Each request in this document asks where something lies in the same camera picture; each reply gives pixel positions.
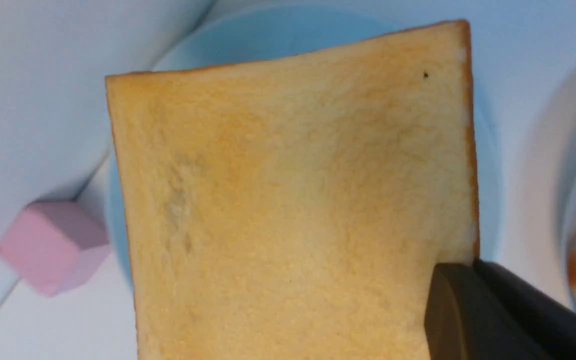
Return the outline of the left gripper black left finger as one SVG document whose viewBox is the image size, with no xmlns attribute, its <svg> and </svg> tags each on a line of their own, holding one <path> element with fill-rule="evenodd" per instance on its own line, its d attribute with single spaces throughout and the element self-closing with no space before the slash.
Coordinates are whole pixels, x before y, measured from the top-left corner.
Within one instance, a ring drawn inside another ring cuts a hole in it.
<svg viewBox="0 0 576 360">
<path fill-rule="evenodd" d="M 432 360 L 548 360 L 475 271 L 435 265 L 423 328 Z"/>
</svg>

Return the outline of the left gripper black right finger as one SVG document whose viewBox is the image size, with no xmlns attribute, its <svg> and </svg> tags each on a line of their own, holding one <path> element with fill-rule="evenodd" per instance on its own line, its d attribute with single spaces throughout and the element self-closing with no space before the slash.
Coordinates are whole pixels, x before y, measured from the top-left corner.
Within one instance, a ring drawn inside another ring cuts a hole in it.
<svg viewBox="0 0 576 360">
<path fill-rule="evenodd" d="M 477 259 L 473 268 L 510 317 L 553 360 L 576 360 L 576 312 L 498 263 Z"/>
</svg>

